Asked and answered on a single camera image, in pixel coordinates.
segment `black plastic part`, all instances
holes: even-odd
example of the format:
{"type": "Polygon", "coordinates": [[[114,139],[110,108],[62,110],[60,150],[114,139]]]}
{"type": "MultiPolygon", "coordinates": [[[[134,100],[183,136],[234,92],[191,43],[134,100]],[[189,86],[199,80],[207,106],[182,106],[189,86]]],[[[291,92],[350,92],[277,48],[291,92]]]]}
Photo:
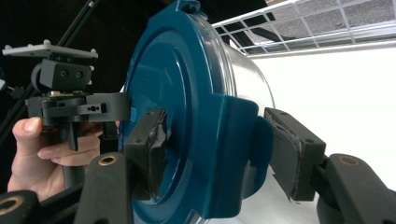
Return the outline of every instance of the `black plastic part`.
{"type": "Polygon", "coordinates": [[[151,110],[139,120],[123,146],[125,156],[134,165],[134,199],[161,196],[159,187],[167,165],[165,145],[166,112],[163,108],[151,110]]]}
{"type": "Polygon", "coordinates": [[[85,168],[84,166],[63,166],[64,188],[70,189],[84,182],[85,168]]]}
{"type": "Polygon", "coordinates": [[[103,139],[116,140],[119,138],[119,131],[114,121],[103,122],[103,139]]]}
{"type": "Polygon", "coordinates": [[[39,223],[40,204],[30,190],[0,195],[0,223],[39,223]]]}
{"type": "Polygon", "coordinates": [[[40,83],[40,72],[41,72],[41,63],[38,63],[35,66],[35,68],[33,69],[30,79],[31,79],[32,85],[36,91],[38,91],[40,93],[47,93],[50,91],[50,89],[46,86],[43,86],[40,83]]]}
{"type": "Polygon", "coordinates": [[[41,203],[41,223],[73,223],[82,184],[66,189],[41,203]]]}
{"type": "MultiPolygon", "coordinates": [[[[78,137],[81,136],[81,125],[77,122],[69,122],[61,126],[60,138],[62,142],[68,141],[70,149],[78,151],[78,137]]],[[[85,178],[84,166],[63,166],[64,188],[69,189],[82,184],[85,178]]]]}
{"type": "Polygon", "coordinates": [[[96,93],[86,97],[88,105],[101,104],[103,113],[92,113],[89,122],[127,120],[131,117],[131,102],[126,92],[96,93]]]}
{"type": "Polygon", "coordinates": [[[317,213],[320,224],[342,224],[344,223],[343,215],[340,210],[334,209],[319,197],[317,204],[317,213]]]}
{"type": "Polygon", "coordinates": [[[43,59],[40,81],[53,91],[82,91],[91,79],[91,68],[74,63],[43,59]]]}
{"type": "Polygon", "coordinates": [[[271,167],[288,198],[312,201],[314,165],[322,164],[326,144],[290,114],[265,108],[264,116],[273,125],[274,143],[271,167]]]}
{"type": "Polygon", "coordinates": [[[126,176],[126,160],[119,152],[92,160],[74,223],[132,223],[126,176]]]}
{"type": "Polygon", "coordinates": [[[346,224],[396,223],[396,196],[365,161],[333,154],[326,176],[346,224]]]}

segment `blue lid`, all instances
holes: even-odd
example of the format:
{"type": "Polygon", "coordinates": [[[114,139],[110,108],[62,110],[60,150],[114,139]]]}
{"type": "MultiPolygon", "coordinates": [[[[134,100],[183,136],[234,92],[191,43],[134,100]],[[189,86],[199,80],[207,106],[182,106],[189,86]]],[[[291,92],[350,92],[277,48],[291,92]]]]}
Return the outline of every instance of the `blue lid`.
{"type": "Polygon", "coordinates": [[[128,70],[133,113],[121,124],[120,144],[157,107],[167,112],[170,134],[162,196],[134,202],[136,222],[184,223],[240,210],[258,107],[233,96],[227,56],[198,9],[196,1],[174,3],[151,18],[128,70]]]}

